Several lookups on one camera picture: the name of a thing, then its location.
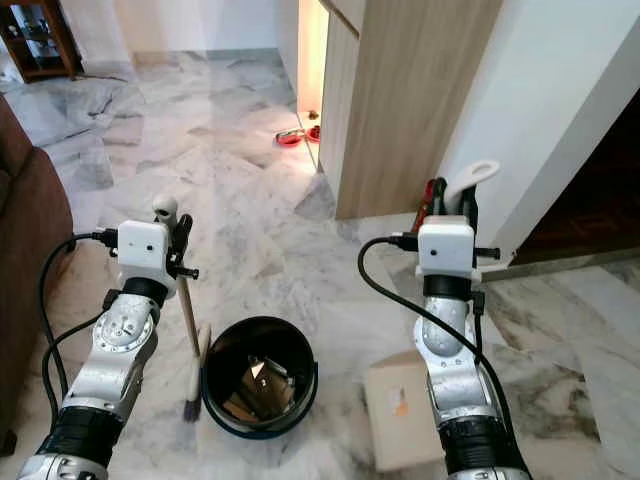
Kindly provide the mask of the brown sofa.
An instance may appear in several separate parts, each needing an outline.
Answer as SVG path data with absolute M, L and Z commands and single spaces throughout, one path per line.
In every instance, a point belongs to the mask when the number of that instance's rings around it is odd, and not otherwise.
M 70 236 L 72 212 L 44 150 L 32 145 L 17 115 L 0 100 L 3 170 L 10 180 L 1 210 L 0 456 L 17 448 L 17 413 L 29 358 L 38 344 L 38 279 L 52 248 Z

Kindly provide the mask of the beige long handled dustpan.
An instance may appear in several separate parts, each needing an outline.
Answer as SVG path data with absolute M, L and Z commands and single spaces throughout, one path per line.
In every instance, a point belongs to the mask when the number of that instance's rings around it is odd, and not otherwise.
M 498 163 L 483 161 L 443 177 L 447 182 L 443 205 L 461 205 L 462 189 L 477 188 L 499 169 Z M 479 247 L 475 241 L 472 280 L 420 276 L 425 303 L 416 305 L 376 283 L 364 259 L 375 244 L 393 244 L 419 256 L 417 234 L 410 230 L 371 239 L 358 252 L 361 278 L 375 292 L 417 315 L 411 330 L 415 348 L 385 358 L 367 371 L 375 465 L 380 471 L 392 471 L 444 460 L 448 480 L 494 480 L 503 468 L 522 471 L 524 461 L 512 439 L 506 396 L 483 353 L 480 323 L 485 297 L 474 289 L 480 279 L 477 259 L 498 259 L 500 251 Z

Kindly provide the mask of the light wood wardrobe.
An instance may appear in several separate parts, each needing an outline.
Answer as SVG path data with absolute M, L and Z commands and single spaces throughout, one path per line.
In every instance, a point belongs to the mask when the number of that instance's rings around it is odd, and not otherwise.
M 412 212 L 438 173 L 504 0 L 319 0 L 320 169 L 335 219 Z

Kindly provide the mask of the wooden handled broom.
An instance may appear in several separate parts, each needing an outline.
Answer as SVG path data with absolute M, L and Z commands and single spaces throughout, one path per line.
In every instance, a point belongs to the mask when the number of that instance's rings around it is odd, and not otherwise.
M 179 218 L 178 202 L 170 195 L 157 195 L 152 200 L 152 210 L 154 210 L 155 219 L 163 223 L 168 228 L 173 227 L 175 221 Z M 166 269 L 169 271 L 169 253 L 166 256 Z M 202 365 L 202 355 L 205 353 L 206 342 L 209 340 L 209 334 L 201 332 L 195 320 L 195 311 L 189 296 L 188 279 L 175 278 L 175 294 L 180 301 L 182 307 L 184 323 L 186 323 L 187 337 L 189 347 L 191 347 L 191 365 L 192 372 L 189 375 L 189 385 L 187 389 L 186 402 L 184 402 L 183 421 L 197 422 L 200 419 L 201 411 L 201 375 L 200 369 Z

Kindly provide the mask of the black round waste bin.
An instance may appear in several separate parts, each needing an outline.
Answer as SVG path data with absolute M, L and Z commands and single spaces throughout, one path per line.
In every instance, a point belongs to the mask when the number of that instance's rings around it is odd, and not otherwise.
M 228 398 L 250 357 L 269 358 L 294 379 L 293 410 L 264 424 L 242 422 L 225 411 Z M 256 316 L 230 325 L 207 348 L 201 370 L 201 401 L 216 424 L 244 439 L 266 440 L 287 434 L 311 410 L 317 394 L 317 362 L 305 334 L 279 317 Z

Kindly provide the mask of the brown cardboard scraps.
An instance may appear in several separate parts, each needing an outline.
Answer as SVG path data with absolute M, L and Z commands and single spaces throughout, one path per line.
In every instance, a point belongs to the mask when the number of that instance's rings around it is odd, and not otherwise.
M 250 357 L 234 388 L 221 406 L 237 420 L 264 424 L 283 419 L 293 410 L 294 379 L 278 362 Z

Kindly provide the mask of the dark wooden display cabinet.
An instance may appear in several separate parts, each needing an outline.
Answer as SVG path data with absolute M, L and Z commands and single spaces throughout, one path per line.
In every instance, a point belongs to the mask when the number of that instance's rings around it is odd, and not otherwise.
M 0 0 L 1 37 L 24 83 L 76 78 L 81 59 L 58 0 Z

